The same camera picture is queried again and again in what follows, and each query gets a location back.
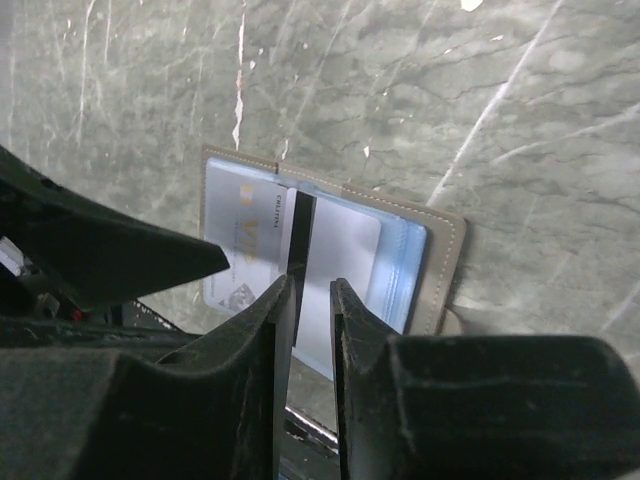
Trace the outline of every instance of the wallet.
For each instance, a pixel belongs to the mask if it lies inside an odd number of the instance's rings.
[[[201,198],[201,235],[230,264],[204,279],[205,303],[236,314],[289,274],[298,319],[293,355],[327,378],[333,377],[329,283],[336,278],[346,278],[399,333],[456,331],[445,304],[463,218],[213,146],[203,148]]]

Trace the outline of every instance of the gray marble surface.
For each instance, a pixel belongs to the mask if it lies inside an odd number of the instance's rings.
[[[202,143],[380,187],[469,220],[468,331],[640,372],[640,0],[3,1],[0,138],[57,181],[194,235]],[[147,301],[217,321],[197,284]]]

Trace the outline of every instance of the black object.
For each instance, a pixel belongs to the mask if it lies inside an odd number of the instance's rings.
[[[8,237],[83,310],[125,303],[229,266],[217,245],[76,195],[2,146],[0,237]],[[24,289],[6,271],[0,293],[5,314],[29,312]]]
[[[113,349],[5,350],[0,476],[276,478],[294,322],[282,277],[156,365]]]
[[[611,479],[640,467],[640,394],[586,337],[408,337],[331,285],[342,480]]]

